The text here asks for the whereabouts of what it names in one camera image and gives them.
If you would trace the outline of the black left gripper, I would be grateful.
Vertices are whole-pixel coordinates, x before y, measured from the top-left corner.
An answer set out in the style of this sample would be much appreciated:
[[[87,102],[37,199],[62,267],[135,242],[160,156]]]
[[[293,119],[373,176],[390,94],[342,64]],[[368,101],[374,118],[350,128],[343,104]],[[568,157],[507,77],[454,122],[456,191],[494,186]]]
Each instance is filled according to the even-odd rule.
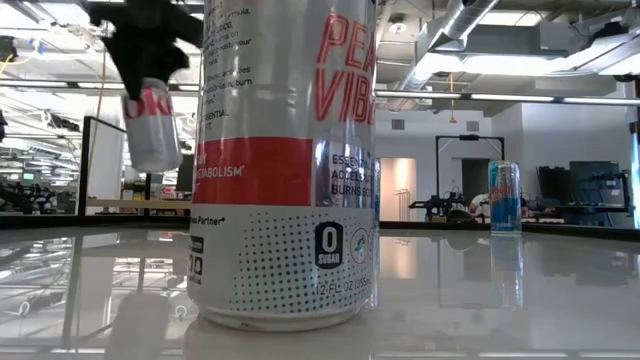
[[[142,35],[151,41],[173,45],[180,39],[202,48],[203,21],[169,0],[89,2],[88,14],[95,26],[110,22],[117,31]],[[189,57],[177,47],[113,49],[109,54],[130,99],[140,98],[144,79],[167,85],[176,71],[189,67]]]

